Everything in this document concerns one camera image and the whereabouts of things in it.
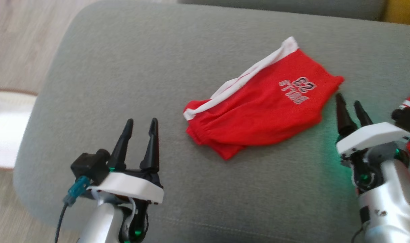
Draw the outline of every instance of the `robotic arm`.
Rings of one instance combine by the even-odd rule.
[[[340,93],[336,104],[340,134],[336,148],[341,164],[353,170],[365,242],[410,243],[410,159],[395,143],[410,141],[410,108],[394,111],[395,125],[373,124],[356,101],[361,123],[357,129]]]
[[[138,170],[126,169],[124,163],[133,123],[132,119],[127,121],[112,154],[104,149],[96,154],[83,153],[70,166],[76,182],[63,200],[63,212],[79,196],[97,201],[97,208],[78,243],[142,242],[148,230],[148,205],[163,202],[163,186],[157,174],[158,121],[156,118],[151,121],[148,148]],[[120,204],[131,204],[131,209]]]

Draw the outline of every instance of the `blue cable connector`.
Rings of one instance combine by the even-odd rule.
[[[76,199],[86,192],[87,187],[90,185],[91,181],[88,177],[81,176],[74,184],[71,186],[67,195],[63,198],[63,203],[67,204],[69,207],[73,206]]]

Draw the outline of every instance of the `yellow object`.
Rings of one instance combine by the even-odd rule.
[[[388,0],[384,21],[410,25],[410,0]]]

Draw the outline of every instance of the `white object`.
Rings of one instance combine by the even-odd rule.
[[[400,106],[401,109],[404,109],[406,107],[410,107],[410,100],[405,100]]]
[[[404,137],[410,138],[410,132],[398,126],[394,126],[391,123],[377,123],[354,131],[349,136],[340,140],[336,147],[339,154],[346,154],[348,157],[355,152],[352,151],[352,149],[359,151],[376,145],[401,140]]]
[[[99,186],[89,186],[87,189],[150,200],[152,203],[162,203],[164,195],[163,189],[153,183],[121,172],[111,172]]]
[[[269,65],[272,65],[279,60],[287,57],[289,54],[295,52],[298,49],[298,43],[294,37],[287,38],[284,42],[282,42],[282,46],[265,57],[264,59],[260,60],[251,68],[247,69],[242,75],[238,78],[229,80],[225,82],[210,98],[210,100],[203,105],[199,106],[196,109],[186,109],[183,113],[186,120],[192,120],[196,114],[204,112],[219,103],[222,103],[231,95],[233,95],[236,91],[241,89],[251,78],[253,78],[259,71],[266,68]]]
[[[0,91],[0,168],[14,168],[35,101],[35,95]]]

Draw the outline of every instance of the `gray sofa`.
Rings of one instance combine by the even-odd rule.
[[[178,0],[179,3],[380,20],[386,0]]]
[[[322,122],[230,161],[197,146],[182,116],[225,81],[294,36],[347,101],[375,122],[410,94],[410,26],[251,9],[131,1],[95,3],[71,23],[26,129],[14,186],[56,225],[83,152],[112,151],[135,120],[126,163],[138,168],[152,117],[160,122],[164,202],[149,208],[146,242],[347,242],[360,225],[349,169],[339,165],[335,105]],[[81,230],[95,202],[79,199],[64,228]]]

